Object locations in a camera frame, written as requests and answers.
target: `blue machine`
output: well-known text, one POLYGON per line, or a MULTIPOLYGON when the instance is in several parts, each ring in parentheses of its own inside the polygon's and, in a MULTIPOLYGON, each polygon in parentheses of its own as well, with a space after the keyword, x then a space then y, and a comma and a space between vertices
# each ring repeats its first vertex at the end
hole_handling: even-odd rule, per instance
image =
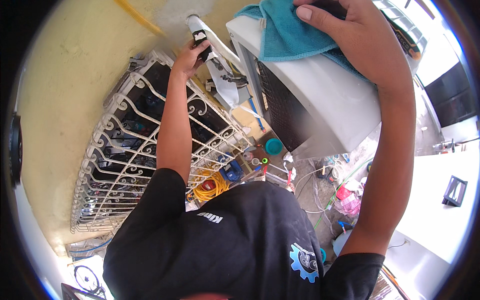
MULTIPOLYGON (((232 153, 230 152, 225 152, 225 153, 230 156, 233 156, 232 153)), ((218 158, 219 162, 224 162, 225 160, 226 160, 226 157, 224 155, 221 155, 218 158)), ((220 171, 220 174, 222 174, 223 179, 229 180, 231 182, 240 180, 240 178, 243 176, 243 170, 241 169, 240 165, 235 159, 229 162, 226 166, 221 168, 219 171, 220 171)))

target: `black grille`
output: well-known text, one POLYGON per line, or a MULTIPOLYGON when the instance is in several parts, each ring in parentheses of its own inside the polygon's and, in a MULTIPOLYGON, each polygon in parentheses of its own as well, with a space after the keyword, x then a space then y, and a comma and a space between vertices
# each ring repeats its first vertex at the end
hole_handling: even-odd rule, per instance
POLYGON ((312 123, 312 116, 290 90, 263 63, 258 62, 260 83, 268 104, 268 123, 288 151, 295 150, 310 135, 302 124, 312 123))

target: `hand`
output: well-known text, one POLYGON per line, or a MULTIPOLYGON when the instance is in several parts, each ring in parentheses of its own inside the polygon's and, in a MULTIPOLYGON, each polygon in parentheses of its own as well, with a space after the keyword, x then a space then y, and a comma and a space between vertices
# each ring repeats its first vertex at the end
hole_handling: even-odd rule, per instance
POLYGON ((172 73, 181 74, 185 76, 185 80, 192 77, 197 68, 203 64, 202 59, 199 57, 207 47, 210 45, 208 40, 203 41, 198 46, 194 45, 194 41, 191 40, 185 46, 177 56, 177 59, 173 63, 172 73))
POLYGON ((401 93, 409 87, 413 91, 405 54, 372 0, 338 0, 347 10, 344 21, 309 5, 313 2, 294 0, 297 16, 331 36, 355 69, 377 84, 379 92, 401 93))

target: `shirt logo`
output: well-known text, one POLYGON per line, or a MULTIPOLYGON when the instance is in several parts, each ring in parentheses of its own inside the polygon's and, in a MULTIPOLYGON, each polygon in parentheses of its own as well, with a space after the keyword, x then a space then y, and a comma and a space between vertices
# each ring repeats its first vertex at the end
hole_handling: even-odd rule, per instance
POLYGON ((214 223, 220 223, 220 221, 223 219, 222 216, 216 216, 214 214, 211 214, 211 213, 199 213, 197 214, 197 216, 204 216, 206 217, 209 221, 212 221, 214 223))
POLYGON ((310 283, 314 283, 315 278, 319 277, 315 253, 304 250, 297 243, 293 243, 291 247, 293 250, 290 252, 290 258, 293 260, 291 265, 292 270, 300 270, 300 277, 302 279, 305 280, 306 278, 308 278, 308 281, 310 281, 310 283))

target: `blue gear logo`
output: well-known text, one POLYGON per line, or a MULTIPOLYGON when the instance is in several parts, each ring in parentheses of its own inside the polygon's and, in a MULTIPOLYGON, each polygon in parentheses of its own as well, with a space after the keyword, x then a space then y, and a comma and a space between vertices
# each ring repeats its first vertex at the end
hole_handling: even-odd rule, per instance
POLYGON ((306 279, 308 277, 308 281, 310 281, 311 283, 314 283, 315 282, 315 278, 316 277, 319 277, 318 276, 318 271, 313 271, 311 273, 307 272, 303 266, 301 265, 300 263, 300 260, 299 260, 299 253, 300 253, 300 249, 298 249, 296 246, 294 245, 291 245, 292 247, 292 250, 290 252, 290 258, 293 260, 292 262, 292 270, 293 271, 297 271, 297 270, 300 270, 300 277, 302 279, 306 279))

